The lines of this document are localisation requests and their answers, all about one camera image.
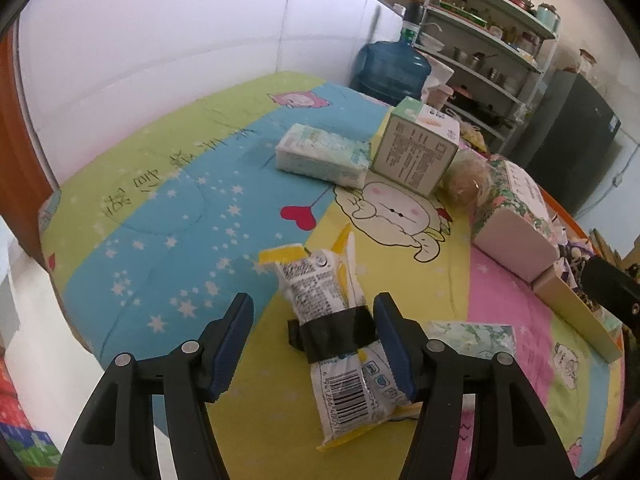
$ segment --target bottle neck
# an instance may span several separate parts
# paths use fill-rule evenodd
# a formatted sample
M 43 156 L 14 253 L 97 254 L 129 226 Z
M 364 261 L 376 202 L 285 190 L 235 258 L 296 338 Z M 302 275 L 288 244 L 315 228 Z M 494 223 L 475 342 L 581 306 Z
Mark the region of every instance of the bottle neck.
M 402 22 L 402 30 L 400 31 L 400 40 L 402 43 L 411 45 L 420 32 L 420 25 L 411 22 Z

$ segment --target shelf board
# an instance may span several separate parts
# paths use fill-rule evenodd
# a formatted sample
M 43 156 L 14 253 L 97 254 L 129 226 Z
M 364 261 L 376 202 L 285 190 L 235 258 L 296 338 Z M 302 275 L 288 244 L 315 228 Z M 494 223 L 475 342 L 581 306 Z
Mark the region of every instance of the shelf board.
M 492 136 L 497 137 L 500 140 L 506 140 L 506 138 L 504 137 L 503 134 L 501 134 L 500 132 L 498 132 L 497 130 L 495 130 L 494 128 L 492 128 L 491 126 L 488 126 L 487 124 L 484 124 L 480 119 L 476 119 L 473 115 L 471 115 L 469 112 L 465 112 L 463 109 L 458 108 L 455 105 L 452 105 L 449 102 L 445 103 L 445 106 L 447 108 L 451 108 L 453 111 L 455 111 L 455 113 L 457 113 L 460 117 L 462 117 L 463 119 L 468 119 L 469 121 L 471 121 L 473 124 L 477 124 L 478 126 L 480 126 L 483 130 L 488 131 L 490 134 L 492 134 Z
M 540 69 L 536 65 L 524 59 L 509 45 L 507 45 L 501 40 L 498 40 L 498 38 L 495 38 L 491 34 L 489 34 L 486 30 L 484 30 L 484 28 L 480 28 L 476 25 L 472 25 L 470 22 L 468 22 L 464 18 L 461 18 L 460 16 L 457 16 L 452 12 L 447 12 L 446 10 L 441 9 L 439 7 L 430 5 L 427 7 L 427 11 L 429 14 L 437 16 L 438 18 L 441 18 L 443 21 L 449 22 L 455 27 L 464 28 L 465 30 L 467 30 L 477 38 L 481 38 L 482 40 L 487 41 L 488 43 L 492 44 L 493 46 L 501 50 L 504 54 L 507 54 L 507 56 L 511 57 L 511 59 L 514 59 L 518 63 L 520 63 L 522 66 L 525 66 L 527 69 L 529 69 L 529 71 L 535 72 L 536 74 L 541 73 Z
M 545 40 L 553 40 L 556 38 L 556 35 L 549 30 L 546 25 L 544 25 L 540 20 L 536 17 L 529 14 L 526 10 L 521 9 L 516 4 L 512 4 L 509 0 L 484 0 L 490 6 L 495 7 L 495 9 L 504 12 L 506 15 L 511 16 L 514 20 L 517 20 L 519 23 L 524 25 L 525 28 L 529 29 L 534 34 L 537 34 L 541 38 Z
M 492 81 L 489 81 L 487 78 L 485 78 L 479 72 L 476 72 L 475 70 L 470 69 L 468 66 L 463 65 L 460 62 L 457 62 L 455 59 L 451 59 L 450 57 L 443 56 L 439 52 L 429 52 L 426 48 L 424 48 L 420 44 L 416 44 L 416 45 L 414 45 L 414 47 L 417 48 L 418 50 L 421 50 L 421 51 L 425 52 L 426 54 L 429 54 L 429 56 L 433 56 L 436 59 L 441 60 L 445 64 L 449 64 L 449 65 L 455 66 L 455 67 L 459 68 L 460 70 L 463 70 L 464 72 L 467 72 L 467 73 L 471 74 L 472 76 L 478 78 L 480 81 L 482 81 L 486 85 L 489 85 L 494 90 L 500 92 L 505 97 L 508 97 L 514 103 L 522 104 L 522 102 L 516 96 L 510 94 L 504 88 L 502 88 L 501 86 L 498 86 L 496 83 L 494 83 Z

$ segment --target blue gripper pad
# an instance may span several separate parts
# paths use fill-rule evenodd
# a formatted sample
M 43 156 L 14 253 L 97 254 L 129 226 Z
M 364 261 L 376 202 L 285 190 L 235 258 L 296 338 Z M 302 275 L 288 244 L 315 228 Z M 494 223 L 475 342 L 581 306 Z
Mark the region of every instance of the blue gripper pad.
M 207 343 L 212 343 L 214 352 L 212 377 L 208 388 L 210 402 L 218 400 L 218 397 L 229 389 L 240 354 L 254 323 L 254 301 L 247 294 L 236 294 L 225 316 L 213 323 L 217 324 L 211 337 L 213 341 Z M 210 365 L 209 363 L 209 359 L 203 356 L 203 365 Z
M 418 387 L 414 379 L 414 370 L 416 367 L 419 368 L 421 363 L 416 363 L 415 359 L 412 359 L 412 354 L 405 344 L 404 332 L 407 329 L 407 323 L 415 323 L 422 337 L 426 339 L 424 332 L 415 321 L 402 317 L 388 292 L 382 292 L 374 298 L 373 320 L 398 388 L 407 396 L 407 399 L 415 402 Z M 421 339 L 415 341 L 418 348 Z

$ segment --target silver screw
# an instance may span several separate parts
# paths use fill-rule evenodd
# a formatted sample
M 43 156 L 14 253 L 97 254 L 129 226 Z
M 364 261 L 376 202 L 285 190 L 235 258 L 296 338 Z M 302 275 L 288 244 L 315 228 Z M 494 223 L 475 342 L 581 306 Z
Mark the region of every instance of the silver screw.
M 444 343 L 439 339 L 429 339 L 427 341 L 427 348 L 432 352 L 442 352 L 444 350 Z
M 498 362 L 501 365 L 510 365 L 511 363 L 513 363 L 513 357 L 511 357 L 511 355 L 507 354 L 507 352 L 498 352 Z
M 120 354 L 116 357 L 116 366 L 127 366 L 131 362 L 129 354 Z
M 198 351 L 200 345 L 197 341 L 185 341 L 184 343 L 182 343 L 181 348 L 185 354 L 193 354 L 194 352 Z

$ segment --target black tape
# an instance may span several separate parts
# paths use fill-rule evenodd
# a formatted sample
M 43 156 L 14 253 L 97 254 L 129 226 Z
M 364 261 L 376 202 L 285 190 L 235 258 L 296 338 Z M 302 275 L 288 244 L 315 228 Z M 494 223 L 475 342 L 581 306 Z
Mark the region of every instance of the black tape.
M 356 352 L 378 339 L 366 305 L 317 317 L 303 325 L 291 319 L 287 325 L 289 344 L 304 351 L 309 364 Z

